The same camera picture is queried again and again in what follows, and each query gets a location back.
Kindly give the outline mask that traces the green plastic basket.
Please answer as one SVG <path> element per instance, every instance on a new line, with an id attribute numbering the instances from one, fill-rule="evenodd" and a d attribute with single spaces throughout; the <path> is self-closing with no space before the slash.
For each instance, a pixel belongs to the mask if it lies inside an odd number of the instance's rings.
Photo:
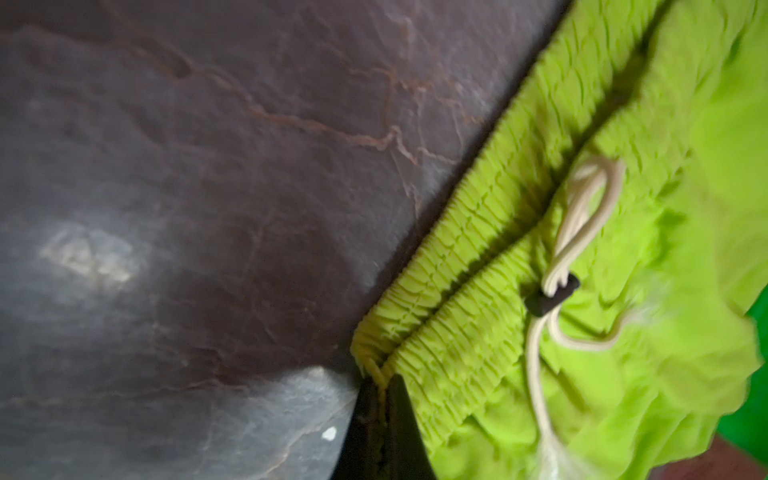
<path id="1" fill-rule="evenodd" d="M 767 288 L 748 311 L 757 326 L 763 365 L 751 376 L 749 393 L 742 407 L 723 417 L 718 433 L 731 444 L 767 466 Z"/>

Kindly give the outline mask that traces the lime green shorts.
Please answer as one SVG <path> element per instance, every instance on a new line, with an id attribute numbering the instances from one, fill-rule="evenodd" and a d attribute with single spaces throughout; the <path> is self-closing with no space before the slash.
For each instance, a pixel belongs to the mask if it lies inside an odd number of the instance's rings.
<path id="1" fill-rule="evenodd" d="M 644 479 L 761 365 L 767 5 L 576 1 L 357 327 L 440 479 Z"/>

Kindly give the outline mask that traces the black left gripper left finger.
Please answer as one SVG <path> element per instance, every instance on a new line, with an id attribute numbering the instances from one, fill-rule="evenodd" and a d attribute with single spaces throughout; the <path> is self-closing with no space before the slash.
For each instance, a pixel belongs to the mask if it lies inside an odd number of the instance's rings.
<path id="1" fill-rule="evenodd" d="M 331 480 L 376 479 L 382 454 L 379 389 L 372 378 L 361 386 Z"/>

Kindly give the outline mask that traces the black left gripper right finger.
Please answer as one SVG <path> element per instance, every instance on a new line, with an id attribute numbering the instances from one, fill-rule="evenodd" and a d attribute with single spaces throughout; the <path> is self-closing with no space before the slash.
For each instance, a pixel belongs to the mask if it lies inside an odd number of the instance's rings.
<path id="1" fill-rule="evenodd" d="M 386 391 L 385 457 L 394 480 L 436 480 L 403 376 L 395 374 Z"/>

